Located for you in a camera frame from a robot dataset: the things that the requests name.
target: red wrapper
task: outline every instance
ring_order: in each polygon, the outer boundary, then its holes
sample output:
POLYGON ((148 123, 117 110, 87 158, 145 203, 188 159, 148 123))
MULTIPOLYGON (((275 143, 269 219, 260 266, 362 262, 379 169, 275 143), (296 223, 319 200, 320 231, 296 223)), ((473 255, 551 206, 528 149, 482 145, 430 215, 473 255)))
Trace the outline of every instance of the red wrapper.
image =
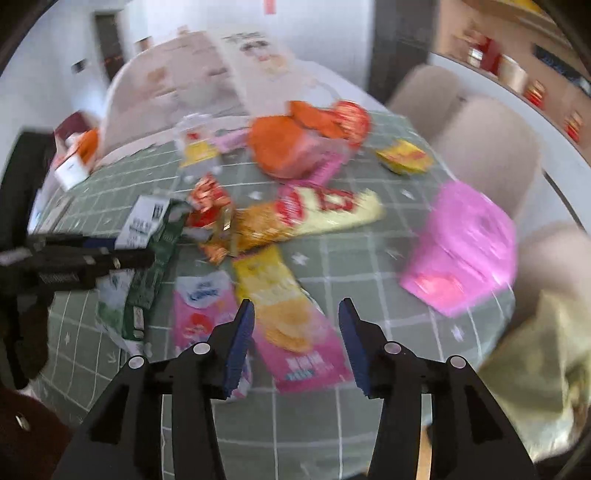
POLYGON ((345 131, 349 145, 357 150, 371 130, 371 118, 357 103, 339 100, 332 106, 336 122, 345 131))
POLYGON ((221 208, 232 203, 226 190, 210 173, 197 182, 195 188, 187 196, 187 201, 195 209, 195 212, 187 218, 186 226, 189 228, 212 226, 216 222, 221 208))

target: shelf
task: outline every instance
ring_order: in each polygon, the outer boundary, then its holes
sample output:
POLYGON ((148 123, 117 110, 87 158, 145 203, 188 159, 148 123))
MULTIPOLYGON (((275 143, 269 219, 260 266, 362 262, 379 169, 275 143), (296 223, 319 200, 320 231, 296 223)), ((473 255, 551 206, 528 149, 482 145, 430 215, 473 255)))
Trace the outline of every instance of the shelf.
POLYGON ((493 15, 536 30, 562 46, 572 48, 558 25, 546 14, 526 9, 510 0, 463 0, 466 5, 485 15, 493 15))
POLYGON ((583 149, 581 147, 581 145, 579 145, 578 143, 574 142, 572 138, 570 138, 566 132, 564 131, 564 129, 558 124, 558 122, 556 122, 554 119, 550 118, 548 116, 548 114, 546 112, 544 112, 543 110, 539 109, 538 107, 536 107, 535 105, 533 105, 531 102, 529 102, 522 94, 517 93, 516 91, 510 89, 509 87, 507 87, 506 85, 503 85, 501 82, 499 82, 499 80, 492 74, 490 74, 489 72, 484 72, 481 69, 477 69, 474 68, 472 65, 470 65, 469 63, 466 63, 465 61, 462 60, 458 60, 450 55, 446 55, 446 54, 441 54, 438 53, 437 55, 442 56, 448 60, 454 61, 456 63, 459 63, 460 65, 465 66, 468 69, 473 70, 476 73, 479 73, 480 75, 482 75, 483 77, 489 79, 491 82, 495 82, 497 85, 499 85, 500 87, 503 87, 505 90, 507 90, 508 92, 511 92, 513 95, 515 95, 517 98, 519 98, 520 100, 522 100, 523 102, 525 102, 530 108, 533 108, 533 110, 535 110, 536 112, 538 112, 541 116, 543 116, 556 130, 558 130, 559 133, 561 133, 561 135, 563 137, 565 137, 566 140, 569 141, 569 143, 579 152, 579 154, 581 155, 581 157, 583 157, 583 159, 585 160, 585 162, 587 162, 587 164, 591 167, 591 149, 587 148, 587 149, 583 149))

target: table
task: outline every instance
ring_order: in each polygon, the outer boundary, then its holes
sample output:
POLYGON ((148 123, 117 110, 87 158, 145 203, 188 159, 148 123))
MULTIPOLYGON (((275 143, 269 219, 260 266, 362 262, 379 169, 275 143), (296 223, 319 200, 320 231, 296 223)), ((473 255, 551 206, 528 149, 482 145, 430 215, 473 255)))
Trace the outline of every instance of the table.
MULTIPOLYGON (((440 163, 429 173, 412 178, 383 168, 373 149, 386 147, 395 138, 431 150, 403 117, 373 112, 372 121, 374 129, 364 147, 329 186, 376 191, 384 203, 385 218, 349 231, 292 239, 280 245, 284 261, 333 322, 337 303, 350 296, 361 318, 382 326, 388 339, 425 358, 442 361, 463 355, 477 367, 511 316, 512 292, 507 289, 448 319, 398 286, 398 274, 416 234, 449 174, 440 163)), ((70 191, 74 200, 57 230, 116 234, 138 195, 154 188, 190 191, 193 185, 177 178, 178 161, 174 145, 167 143, 102 168, 70 191)), ((277 184, 262 173, 247 151, 225 155, 223 163, 218 178, 238 206, 275 197, 277 184)), ((233 276, 229 261, 222 268, 233 276)), ((147 321, 146 355, 151 361, 175 354, 169 331, 174 279, 213 269, 199 247, 181 240, 147 321)), ((40 398, 72 425, 80 423, 126 360, 95 329, 95 307, 94 292, 56 296, 49 321, 50 361, 35 385, 40 398)), ((423 401, 423 422, 428 423, 430 401, 426 396, 423 401)), ((168 480, 173 471, 170 407, 170 398, 165 397, 163 470, 168 480)), ((254 384, 247 398, 215 405, 228 479, 333 479, 362 471, 371 458, 380 411, 381 401, 366 399, 354 384, 279 395, 255 353, 254 384)))

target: door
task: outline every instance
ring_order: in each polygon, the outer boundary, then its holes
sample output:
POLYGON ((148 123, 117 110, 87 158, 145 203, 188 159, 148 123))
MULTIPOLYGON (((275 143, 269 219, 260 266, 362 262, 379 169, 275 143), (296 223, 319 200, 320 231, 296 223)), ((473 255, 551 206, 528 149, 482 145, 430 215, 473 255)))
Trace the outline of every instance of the door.
POLYGON ((109 81, 124 65, 123 48, 119 41, 119 30, 117 27, 117 14, 105 13, 95 14, 96 33, 99 37, 100 52, 103 56, 103 65, 109 81))
POLYGON ((438 0, 375 0, 368 92, 382 103, 431 50, 438 0))

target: beige chair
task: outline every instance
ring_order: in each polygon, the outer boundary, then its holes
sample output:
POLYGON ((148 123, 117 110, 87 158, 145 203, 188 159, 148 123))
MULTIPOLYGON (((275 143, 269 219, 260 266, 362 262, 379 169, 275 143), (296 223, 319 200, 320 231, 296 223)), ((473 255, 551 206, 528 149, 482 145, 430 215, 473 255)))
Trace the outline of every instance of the beige chair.
POLYGON ((427 141, 440 133, 460 105, 460 80, 442 67, 419 65, 412 69, 386 107, 404 115, 427 141))
POLYGON ((454 175, 515 218, 540 169, 537 137, 513 110, 469 99, 432 143, 454 175))
POLYGON ((553 223, 519 244, 510 330, 535 314, 541 290, 574 297, 591 311, 591 238, 576 225, 553 223))

